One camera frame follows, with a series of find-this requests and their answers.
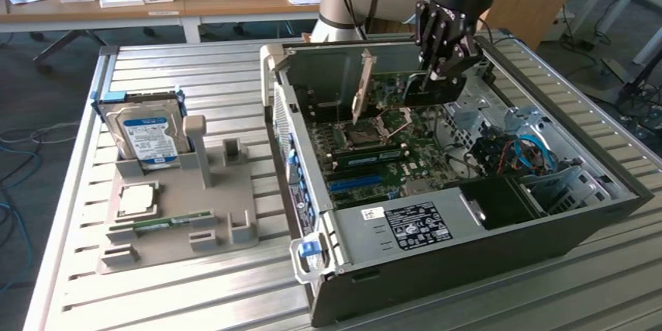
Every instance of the hard drive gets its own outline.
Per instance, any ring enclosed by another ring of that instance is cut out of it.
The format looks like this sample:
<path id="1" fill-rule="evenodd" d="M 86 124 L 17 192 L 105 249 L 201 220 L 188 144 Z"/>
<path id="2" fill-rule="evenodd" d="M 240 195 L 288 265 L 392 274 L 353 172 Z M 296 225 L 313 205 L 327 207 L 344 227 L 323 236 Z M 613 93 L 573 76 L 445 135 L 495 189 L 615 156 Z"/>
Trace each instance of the hard drive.
<path id="1" fill-rule="evenodd" d="M 108 126 L 122 160 L 137 159 L 145 170 L 177 164 L 177 155 L 190 152 L 182 130 L 181 91 L 148 94 L 108 92 L 94 109 Z"/>

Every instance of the desk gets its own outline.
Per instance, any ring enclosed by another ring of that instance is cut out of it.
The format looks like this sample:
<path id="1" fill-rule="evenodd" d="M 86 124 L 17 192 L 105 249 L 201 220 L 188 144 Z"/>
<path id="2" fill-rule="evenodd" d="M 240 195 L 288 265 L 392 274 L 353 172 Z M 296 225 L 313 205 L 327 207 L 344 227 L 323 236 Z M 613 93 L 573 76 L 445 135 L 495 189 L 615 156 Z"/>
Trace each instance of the desk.
<path id="1" fill-rule="evenodd" d="M 121 47 L 117 55 L 98 58 L 90 91 L 178 84 L 189 114 L 206 117 L 208 146 L 228 137 L 248 146 L 260 244 L 133 271 L 94 273 L 117 148 L 85 105 L 25 331 L 312 330 L 286 252 L 260 104 L 260 46 L 286 41 Z M 497 48 L 656 196 L 563 257 L 317 330 L 587 331 L 662 323 L 662 160 L 521 44 L 504 40 Z M 493 85 L 513 105 L 531 103 L 508 79 L 497 78 Z"/>
<path id="2" fill-rule="evenodd" d="M 174 0 L 108 9 L 100 8 L 98 1 L 62 4 L 44 0 L 24 5 L 0 2 L 0 33 L 177 25 L 184 28 L 188 43 L 200 42 L 197 26 L 204 23 L 317 17 L 316 6 L 298 7 L 286 0 Z"/>

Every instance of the blue pcie slot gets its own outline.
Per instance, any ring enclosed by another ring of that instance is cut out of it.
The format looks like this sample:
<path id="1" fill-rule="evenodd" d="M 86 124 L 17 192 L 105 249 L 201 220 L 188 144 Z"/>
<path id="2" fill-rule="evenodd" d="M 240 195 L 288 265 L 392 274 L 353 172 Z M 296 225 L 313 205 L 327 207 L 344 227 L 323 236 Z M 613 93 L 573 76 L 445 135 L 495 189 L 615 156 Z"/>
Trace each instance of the blue pcie slot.
<path id="1" fill-rule="evenodd" d="M 353 180 L 336 181 L 328 184 L 328 191 L 341 191 L 351 188 L 359 188 L 361 186 L 379 184 L 380 182 L 380 176 L 368 176 L 364 178 L 355 178 Z"/>

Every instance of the slotted metal table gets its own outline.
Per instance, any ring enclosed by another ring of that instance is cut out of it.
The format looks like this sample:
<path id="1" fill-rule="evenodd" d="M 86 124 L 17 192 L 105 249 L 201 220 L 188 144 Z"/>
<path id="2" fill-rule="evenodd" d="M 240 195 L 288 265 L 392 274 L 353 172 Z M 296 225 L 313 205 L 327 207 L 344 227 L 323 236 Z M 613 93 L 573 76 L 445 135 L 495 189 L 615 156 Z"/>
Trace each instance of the slotted metal table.
<path id="1" fill-rule="evenodd" d="M 117 150 L 85 103 L 24 330 L 311 327 L 304 288 L 292 275 L 261 116 L 258 49 L 265 43 L 282 40 L 121 47 L 98 57 L 90 88 L 149 91 L 178 85 L 188 112 L 206 117 L 206 144 L 241 139 L 249 148 L 260 245 L 94 273 Z M 631 330 L 662 323 L 662 162 L 519 42 L 505 40 L 497 47 L 655 199 L 563 257 L 324 330 Z M 495 84 L 515 105 L 527 104 L 503 75 Z"/>

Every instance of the hard drive label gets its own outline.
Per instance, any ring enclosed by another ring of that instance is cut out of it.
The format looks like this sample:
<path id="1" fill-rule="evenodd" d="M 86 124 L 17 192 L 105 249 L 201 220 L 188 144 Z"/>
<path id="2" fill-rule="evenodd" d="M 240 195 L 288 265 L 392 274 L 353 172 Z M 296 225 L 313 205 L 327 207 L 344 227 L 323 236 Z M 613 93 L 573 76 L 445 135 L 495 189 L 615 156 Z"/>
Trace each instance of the hard drive label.
<path id="1" fill-rule="evenodd" d="M 165 134 L 168 120 L 164 117 L 125 120 L 124 126 L 137 159 L 148 164 L 174 160 L 177 149 L 172 137 Z"/>
<path id="2" fill-rule="evenodd" d="M 397 246 L 411 250 L 452 238 L 432 202 L 384 212 Z"/>

